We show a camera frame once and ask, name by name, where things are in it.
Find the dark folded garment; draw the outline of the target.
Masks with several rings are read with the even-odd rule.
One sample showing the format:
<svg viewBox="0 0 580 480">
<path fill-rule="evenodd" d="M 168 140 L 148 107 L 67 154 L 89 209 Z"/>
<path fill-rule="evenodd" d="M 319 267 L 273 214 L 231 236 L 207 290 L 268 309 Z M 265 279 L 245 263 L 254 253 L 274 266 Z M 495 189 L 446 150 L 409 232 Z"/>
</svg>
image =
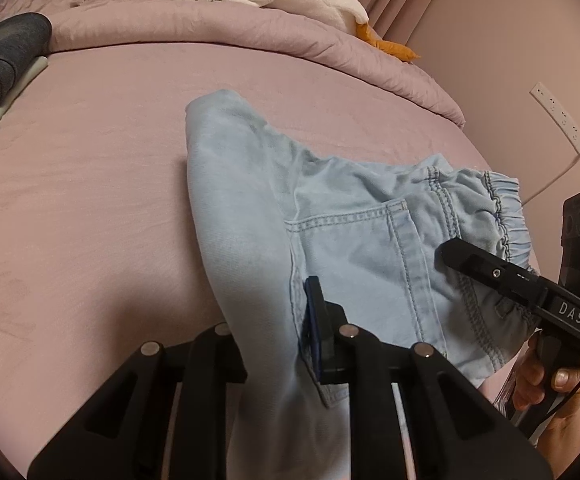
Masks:
<svg viewBox="0 0 580 480">
<path fill-rule="evenodd" d="M 0 22 L 0 103 L 35 58 L 46 52 L 52 26 L 38 13 L 13 15 Z"/>
</svg>

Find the light blue denim pants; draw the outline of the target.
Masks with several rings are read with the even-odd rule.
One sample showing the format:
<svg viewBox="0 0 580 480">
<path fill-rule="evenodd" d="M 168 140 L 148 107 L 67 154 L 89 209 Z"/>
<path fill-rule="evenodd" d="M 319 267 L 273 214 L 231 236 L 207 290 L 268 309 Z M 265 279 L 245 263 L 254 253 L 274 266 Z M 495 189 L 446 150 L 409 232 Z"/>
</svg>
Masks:
<svg viewBox="0 0 580 480">
<path fill-rule="evenodd" d="M 439 155 L 411 166 L 322 158 L 229 90 L 188 105 L 186 136 L 201 258 L 247 370 L 232 478 L 348 474 L 347 390 L 319 385 L 303 336 L 311 276 L 349 321 L 389 344 L 431 344 L 474 386 L 534 331 L 525 308 L 436 259 L 460 237 L 527 268 L 517 180 Z"/>
</svg>

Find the pale green folded garment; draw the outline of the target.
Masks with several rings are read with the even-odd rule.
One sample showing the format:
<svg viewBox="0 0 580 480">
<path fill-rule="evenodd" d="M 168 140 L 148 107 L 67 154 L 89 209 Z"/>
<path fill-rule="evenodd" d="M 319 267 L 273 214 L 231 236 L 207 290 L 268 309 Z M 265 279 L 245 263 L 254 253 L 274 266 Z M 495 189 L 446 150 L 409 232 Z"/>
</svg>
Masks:
<svg viewBox="0 0 580 480">
<path fill-rule="evenodd" d="M 0 121 L 10 109 L 12 103 L 20 96 L 24 89 L 48 66 L 48 58 L 39 56 L 35 58 L 28 70 L 23 74 L 21 79 L 6 94 L 0 103 Z"/>
</svg>

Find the pink quilted comforter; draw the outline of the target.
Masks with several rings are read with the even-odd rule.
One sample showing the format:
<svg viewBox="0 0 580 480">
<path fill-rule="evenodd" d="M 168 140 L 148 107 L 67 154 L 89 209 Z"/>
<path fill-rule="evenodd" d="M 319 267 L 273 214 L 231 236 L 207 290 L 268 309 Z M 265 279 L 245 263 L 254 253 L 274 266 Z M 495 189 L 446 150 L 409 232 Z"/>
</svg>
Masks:
<svg viewBox="0 0 580 480">
<path fill-rule="evenodd" d="M 52 52 L 137 42 L 208 42 L 279 52 L 329 66 L 401 96 L 462 127 L 460 107 L 424 70 L 303 15 L 198 0 L 0 0 L 0 22 L 49 18 Z"/>
</svg>

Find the white wall power strip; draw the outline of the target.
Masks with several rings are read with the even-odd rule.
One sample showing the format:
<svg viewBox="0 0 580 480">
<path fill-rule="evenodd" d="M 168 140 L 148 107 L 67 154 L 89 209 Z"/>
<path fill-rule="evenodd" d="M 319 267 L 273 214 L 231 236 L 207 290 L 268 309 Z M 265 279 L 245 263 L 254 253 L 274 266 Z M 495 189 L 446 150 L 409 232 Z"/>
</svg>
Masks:
<svg viewBox="0 0 580 480">
<path fill-rule="evenodd" d="M 529 93 L 559 127 L 580 157 L 580 127 L 575 119 L 542 82 L 537 82 Z"/>
</svg>

